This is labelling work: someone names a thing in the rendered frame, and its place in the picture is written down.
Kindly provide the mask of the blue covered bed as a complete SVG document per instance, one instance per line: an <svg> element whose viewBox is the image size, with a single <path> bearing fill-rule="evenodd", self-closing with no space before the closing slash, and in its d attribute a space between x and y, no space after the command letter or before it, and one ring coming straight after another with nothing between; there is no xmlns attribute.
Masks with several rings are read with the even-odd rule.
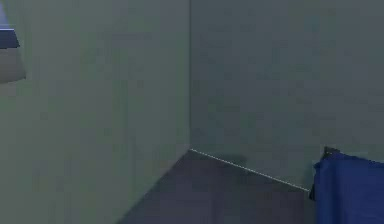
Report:
<svg viewBox="0 0 384 224"><path fill-rule="evenodd" d="M316 224L384 224L384 163L325 146L314 169Z"/></svg>

